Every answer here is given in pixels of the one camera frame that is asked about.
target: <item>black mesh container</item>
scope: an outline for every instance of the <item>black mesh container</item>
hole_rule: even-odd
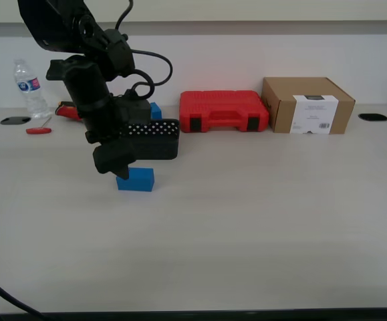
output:
[[[122,129],[129,138],[138,160],[169,160],[178,155],[180,122],[177,119],[152,120],[150,124],[133,124]]]

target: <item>bottle cap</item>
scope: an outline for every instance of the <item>bottle cap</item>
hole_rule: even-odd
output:
[[[23,64],[25,64],[25,60],[21,59],[21,58],[16,58],[14,60],[14,62],[15,62],[15,65],[23,65]]]

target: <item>small blue block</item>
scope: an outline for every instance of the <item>small blue block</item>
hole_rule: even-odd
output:
[[[129,169],[129,179],[116,177],[119,191],[151,192],[154,185],[153,169]]]
[[[162,119],[162,111],[160,110],[158,104],[156,102],[152,102],[150,105],[152,106],[152,119]]]

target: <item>black cord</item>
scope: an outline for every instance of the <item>black cord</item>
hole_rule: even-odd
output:
[[[134,7],[134,0],[129,0],[129,7],[123,12],[123,14],[120,16],[118,22],[116,23],[116,30],[119,30],[120,24],[122,21],[126,18],[126,16],[131,12],[132,8]]]
[[[174,73],[174,68],[172,66],[171,61],[167,57],[162,56],[159,53],[154,53],[151,51],[135,50],[135,49],[132,50],[132,53],[138,54],[138,55],[156,57],[156,58],[159,58],[159,59],[165,61],[169,65],[169,75],[163,81],[157,82],[154,85],[157,87],[157,86],[165,85],[167,82],[169,82],[169,80],[172,77],[172,74]],[[137,82],[136,84],[133,85],[132,89],[135,90],[139,86],[149,86],[149,84],[146,82]]]
[[[40,313],[37,310],[34,310],[33,308],[30,308],[29,306],[25,305],[24,303],[18,301],[13,296],[11,296],[9,293],[7,293],[4,289],[0,288],[0,296],[8,301],[10,304],[13,304],[17,308],[26,311],[27,313],[31,314],[32,316],[35,316],[36,318],[43,320],[43,321],[50,321],[53,320],[52,318],[45,316],[44,314]]]
[[[147,82],[145,82],[145,84],[147,86],[150,86],[150,90],[148,92],[148,94],[144,95],[144,96],[132,96],[130,97],[131,100],[147,100],[149,99],[151,96],[153,96],[154,94],[154,83],[153,83],[153,79],[148,75],[146,74],[145,72],[141,71],[141,70],[138,70],[138,69],[135,69],[131,75],[139,75],[141,77],[143,77]]]

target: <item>red screwdriver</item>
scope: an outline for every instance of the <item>red screwdriver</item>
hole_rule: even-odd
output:
[[[42,127],[38,128],[28,128],[25,131],[28,135],[42,135],[42,134],[49,134],[52,132],[52,129],[46,128],[45,126],[51,121],[52,117],[49,117],[48,120],[46,120],[45,124],[42,125]]]

